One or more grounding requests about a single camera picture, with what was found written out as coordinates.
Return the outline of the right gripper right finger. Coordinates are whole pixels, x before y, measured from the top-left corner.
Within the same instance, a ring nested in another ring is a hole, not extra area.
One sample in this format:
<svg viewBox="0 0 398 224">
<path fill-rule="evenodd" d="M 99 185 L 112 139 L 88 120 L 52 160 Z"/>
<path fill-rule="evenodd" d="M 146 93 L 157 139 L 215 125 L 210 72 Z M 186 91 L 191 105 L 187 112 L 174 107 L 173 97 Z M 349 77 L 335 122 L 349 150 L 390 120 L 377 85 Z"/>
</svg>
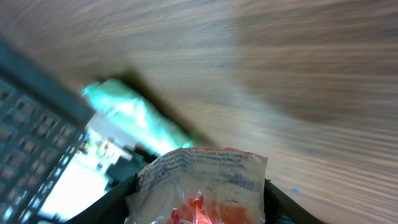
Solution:
<svg viewBox="0 0 398 224">
<path fill-rule="evenodd" d="M 269 179 L 265 179 L 264 212 L 266 224 L 325 224 L 278 189 Z"/>
</svg>

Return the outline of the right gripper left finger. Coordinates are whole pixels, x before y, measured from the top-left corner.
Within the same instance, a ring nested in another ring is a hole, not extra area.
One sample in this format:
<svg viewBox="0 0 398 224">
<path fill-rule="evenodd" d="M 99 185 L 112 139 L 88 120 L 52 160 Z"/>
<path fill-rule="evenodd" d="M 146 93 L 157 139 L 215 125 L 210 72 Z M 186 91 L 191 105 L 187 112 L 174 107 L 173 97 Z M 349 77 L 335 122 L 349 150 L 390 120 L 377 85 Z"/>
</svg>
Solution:
<svg viewBox="0 0 398 224">
<path fill-rule="evenodd" d="M 125 198 L 136 192 L 137 174 L 115 186 L 65 224 L 124 224 L 129 215 Z"/>
</svg>

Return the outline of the red white snack packet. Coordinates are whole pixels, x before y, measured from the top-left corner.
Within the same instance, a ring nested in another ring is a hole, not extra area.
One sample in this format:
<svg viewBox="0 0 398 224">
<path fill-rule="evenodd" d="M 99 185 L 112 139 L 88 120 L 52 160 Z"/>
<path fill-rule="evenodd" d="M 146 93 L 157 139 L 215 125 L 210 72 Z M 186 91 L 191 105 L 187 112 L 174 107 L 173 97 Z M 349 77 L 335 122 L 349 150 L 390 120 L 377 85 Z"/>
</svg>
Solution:
<svg viewBox="0 0 398 224">
<path fill-rule="evenodd" d="M 265 223 L 267 161 L 233 148 L 170 151 L 138 173 L 126 223 Z"/>
</svg>

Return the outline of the teal tissue pack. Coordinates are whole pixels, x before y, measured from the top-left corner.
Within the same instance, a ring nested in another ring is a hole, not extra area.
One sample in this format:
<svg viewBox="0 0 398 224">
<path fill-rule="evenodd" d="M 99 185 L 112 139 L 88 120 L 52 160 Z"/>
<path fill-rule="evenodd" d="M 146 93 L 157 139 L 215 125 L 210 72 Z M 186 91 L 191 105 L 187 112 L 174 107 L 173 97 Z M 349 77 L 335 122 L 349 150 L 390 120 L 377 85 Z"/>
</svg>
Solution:
<svg viewBox="0 0 398 224">
<path fill-rule="evenodd" d="M 81 95 L 96 112 L 151 152 L 163 155 L 194 146 L 194 141 L 180 127 L 120 80 L 94 82 L 84 87 Z"/>
</svg>

